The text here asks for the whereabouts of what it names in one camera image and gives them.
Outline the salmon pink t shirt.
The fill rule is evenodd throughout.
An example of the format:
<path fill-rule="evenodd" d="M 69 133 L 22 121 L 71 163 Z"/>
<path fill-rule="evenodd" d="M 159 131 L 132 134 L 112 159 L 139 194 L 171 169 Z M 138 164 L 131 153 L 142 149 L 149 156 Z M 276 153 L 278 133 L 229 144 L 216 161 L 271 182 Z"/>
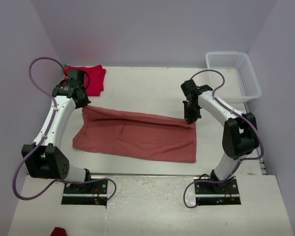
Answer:
<path fill-rule="evenodd" d="M 160 115 L 86 106 L 74 149 L 150 161 L 195 163 L 195 124 Z"/>

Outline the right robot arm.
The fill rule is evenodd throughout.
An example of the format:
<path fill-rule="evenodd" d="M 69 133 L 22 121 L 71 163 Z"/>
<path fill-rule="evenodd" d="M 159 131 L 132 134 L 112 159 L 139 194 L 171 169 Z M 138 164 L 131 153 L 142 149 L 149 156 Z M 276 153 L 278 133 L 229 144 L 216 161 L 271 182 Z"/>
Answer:
<path fill-rule="evenodd" d="M 227 180 L 238 169 L 239 164 L 260 145 L 255 131 L 256 118 L 252 113 L 243 114 L 215 95 L 208 86 L 197 86 L 193 80 L 181 85 L 186 100 L 184 119 L 188 124 L 201 118 L 201 109 L 209 112 L 222 126 L 223 156 L 215 169 L 212 170 L 205 185 L 209 185 L 214 193 L 221 193 L 227 188 Z"/>

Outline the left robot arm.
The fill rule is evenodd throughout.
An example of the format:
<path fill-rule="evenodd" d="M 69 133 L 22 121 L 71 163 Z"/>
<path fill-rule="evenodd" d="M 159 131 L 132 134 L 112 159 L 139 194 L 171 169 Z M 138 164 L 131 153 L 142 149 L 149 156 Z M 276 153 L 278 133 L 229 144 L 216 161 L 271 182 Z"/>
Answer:
<path fill-rule="evenodd" d="M 81 193 L 92 189 L 89 172 L 71 165 L 60 145 L 73 111 L 90 103 L 85 89 L 86 75 L 83 70 L 71 69 L 67 79 L 56 85 L 40 133 L 32 144 L 24 145 L 21 151 L 23 157 L 30 155 L 25 164 L 31 177 L 75 182 L 76 189 Z"/>

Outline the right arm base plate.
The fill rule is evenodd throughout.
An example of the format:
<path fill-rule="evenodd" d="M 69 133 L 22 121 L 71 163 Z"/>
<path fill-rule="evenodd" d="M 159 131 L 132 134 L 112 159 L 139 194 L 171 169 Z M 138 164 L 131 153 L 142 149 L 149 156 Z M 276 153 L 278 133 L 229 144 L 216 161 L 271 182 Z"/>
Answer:
<path fill-rule="evenodd" d="M 196 204 L 198 206 L 240 205 L 237 180 L 230 178 L 222 184 L 195 183 Z"/>

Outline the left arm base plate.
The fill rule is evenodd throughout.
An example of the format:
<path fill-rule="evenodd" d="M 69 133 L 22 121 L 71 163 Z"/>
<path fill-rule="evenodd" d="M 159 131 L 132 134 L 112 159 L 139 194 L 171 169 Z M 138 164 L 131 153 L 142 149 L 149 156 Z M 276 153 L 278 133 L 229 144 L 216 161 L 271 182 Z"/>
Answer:
<path fill-rule="evenodd" d="M 106 206 L 108 181 L 99 180 L 88 184 L 66 184 L 62 205 Z"/>

